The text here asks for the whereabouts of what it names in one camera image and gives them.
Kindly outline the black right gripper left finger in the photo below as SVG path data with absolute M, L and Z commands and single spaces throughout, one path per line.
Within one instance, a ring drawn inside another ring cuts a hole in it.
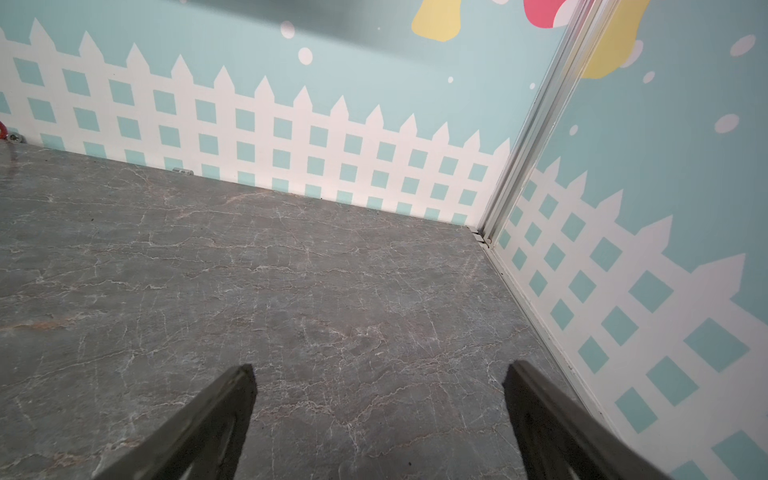
M 258 389 L 250 364 L 233 366 L 99 479 L 232 479 Z

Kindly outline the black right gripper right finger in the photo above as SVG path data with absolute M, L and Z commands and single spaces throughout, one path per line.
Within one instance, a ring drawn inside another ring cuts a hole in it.
M 666 479 L 532 364 L 516 360 L 503 382 L 529 479 Z

